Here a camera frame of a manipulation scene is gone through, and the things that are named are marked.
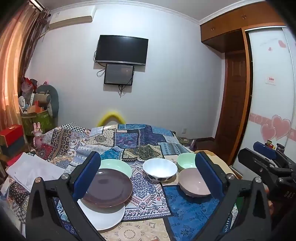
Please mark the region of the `right hand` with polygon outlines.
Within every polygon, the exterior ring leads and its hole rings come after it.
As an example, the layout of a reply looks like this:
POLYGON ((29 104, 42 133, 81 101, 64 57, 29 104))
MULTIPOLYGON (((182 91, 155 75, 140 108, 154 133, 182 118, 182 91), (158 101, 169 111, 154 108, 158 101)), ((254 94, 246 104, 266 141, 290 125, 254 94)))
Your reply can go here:
MULTIPOLYGON (((268 188, 267 186, 264 187, 264 190, 265 190, 265 192, 266 192, 266 195, 269 195, 269 188, 268 188)), ((273 212, 274 212, 274 206, 273 206, 273 203, 272 203, 269 199, 268 199, 267 201, 268 201, 269 212, 270 212, 270 214, 272 215, 273 212)))

